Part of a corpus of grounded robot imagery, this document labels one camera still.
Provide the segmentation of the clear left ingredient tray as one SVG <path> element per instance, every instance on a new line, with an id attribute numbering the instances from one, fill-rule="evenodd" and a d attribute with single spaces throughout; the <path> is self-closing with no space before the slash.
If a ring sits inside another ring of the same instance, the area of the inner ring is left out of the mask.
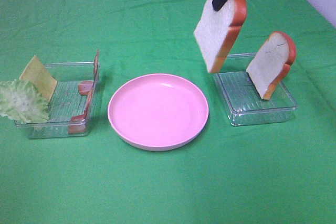
<path id="1" fill-rule="evenodd" d="M 45 123 L 27 123 L 15 121 L 17 128 L 28 133 L 29 138 L 57 138 L 88 135 L 93 118 L 101 103 L 100 78 L 96 92 L 92 96 L 87 131 L 80 134 L 68 134 L 68 126 L 73 116 L 83 114 L 87 95 L 80 95 L 78 84 L 93 79 L 93 61 L 45 64 L 46 69 L 58 81 L 48 106 L 49 120 Z"/>

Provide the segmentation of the yellow cheese slice toy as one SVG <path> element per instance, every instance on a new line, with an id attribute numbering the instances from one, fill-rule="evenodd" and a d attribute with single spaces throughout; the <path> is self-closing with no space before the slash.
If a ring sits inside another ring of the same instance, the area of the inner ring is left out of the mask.
<path id="1" fill-rule="evenodd" d="M 48 102 L 51 100 L 57 86 L 57 80 L 52 77 L 37 56 L 32 57 L 19 79 L 21 81 L 30 81 Z"/>

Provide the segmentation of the green tablecloth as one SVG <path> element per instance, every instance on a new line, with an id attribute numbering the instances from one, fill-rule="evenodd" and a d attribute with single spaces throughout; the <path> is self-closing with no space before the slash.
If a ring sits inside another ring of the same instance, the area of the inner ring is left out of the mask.
<path id="1" fill-rule="evenodd" d="M 296 43 L 285 123 L 231 126 L 193 31 L 206 0 L 1 0 L 1 79 L 100 55 L 103 95 L 84 137 L 30 140 L 1 118 L 1 223 L 335 223 L 335 28 L 306 0 L 248 0 L 232 52 L 274 30 Z M 115 90 L 164 72 L 209 104 L 191 143 L 147 152 L 107 118 Z"/>

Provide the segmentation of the leaning bread slice toy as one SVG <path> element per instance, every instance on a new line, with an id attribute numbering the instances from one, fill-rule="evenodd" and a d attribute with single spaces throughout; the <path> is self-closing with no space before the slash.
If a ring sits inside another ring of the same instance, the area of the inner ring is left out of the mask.
<path id="1" fill-rule="evenodd" d="M 246 69 L 261 99 L 271 98 L 296 56 L 296 45 L 289 35 L 282 31 L 271 33 Z"/>

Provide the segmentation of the green lettuce leaf toy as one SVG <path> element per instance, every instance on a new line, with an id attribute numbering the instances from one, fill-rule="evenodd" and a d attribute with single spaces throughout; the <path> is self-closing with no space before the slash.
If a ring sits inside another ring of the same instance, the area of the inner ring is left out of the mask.
<path id="1" fill-rule="evenodd" d="M 30 81 L 2 81 L 1 116 L 22 123 L 44 123 L 49 120 L 48 101 Z"/>

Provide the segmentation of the bacon strip toy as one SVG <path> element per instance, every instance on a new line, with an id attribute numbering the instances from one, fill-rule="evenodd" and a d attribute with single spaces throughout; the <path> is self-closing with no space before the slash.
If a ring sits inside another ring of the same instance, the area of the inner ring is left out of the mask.
<path id="1" fill-rule="evenodd" d="M 93 79 L 84 80 L 78 84 L 78 91 L 80 95 L 93 95 L 96 92 L 96 87 L 99 82 L 99 49 L 93 61 Z"/>
<path id="2" fill-rule="evenodd" d="M 68 126 L 68 134 L 80 134 L 87 131 L 87 120 L 90 114 L 90 107 L 93 96 L 93 88 L 91 88 L 87 93 L 87 100 L 83 114 L 73 116 L 70 120 L 70 125 Z"/>

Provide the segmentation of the clear right bread tray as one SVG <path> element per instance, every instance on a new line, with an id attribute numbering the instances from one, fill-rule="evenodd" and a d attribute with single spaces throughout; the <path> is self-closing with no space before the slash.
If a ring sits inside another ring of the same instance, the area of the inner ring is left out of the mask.
<path id="1" fill-rule="evenodd" d="M 255 53 L 228 55 L 219 73 L 213 74 L 225 117 L 233 126 L 280 123 L 293 120 L 297 103 L 280 82 L 270 100 L 260 98 L 246 68 Z"/>

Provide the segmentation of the pink round plate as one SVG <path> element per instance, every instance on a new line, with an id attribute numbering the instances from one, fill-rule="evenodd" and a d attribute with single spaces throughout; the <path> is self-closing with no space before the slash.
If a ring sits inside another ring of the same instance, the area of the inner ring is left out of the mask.
<path id="1" fill-rule="evenodd" d="M 201 89 L 165 73 L 147 74 L 122 85 L 108 105 L 108 119 L 128 144 L 168 151 L 195 139 L 207 123 L 209 107 Z"/>

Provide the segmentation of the bread slice toy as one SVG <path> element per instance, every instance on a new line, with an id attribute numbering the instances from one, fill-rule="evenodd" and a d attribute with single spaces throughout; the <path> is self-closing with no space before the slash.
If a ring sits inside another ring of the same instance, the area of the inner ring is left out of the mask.
<path id="1" fill-rule="evenodd" d="M 219 11 L 206 0 L 194 37 L 207 72 L 219 72 L 247 17 L 246 0 L 227 0 Z"/>
<path id="2" fill-rule="evenodd" d="M 246 69 L 261 99 L 271 98 L 296 56 L 296 45 L 289 35 L 282 31 L 271 33 Z"/>

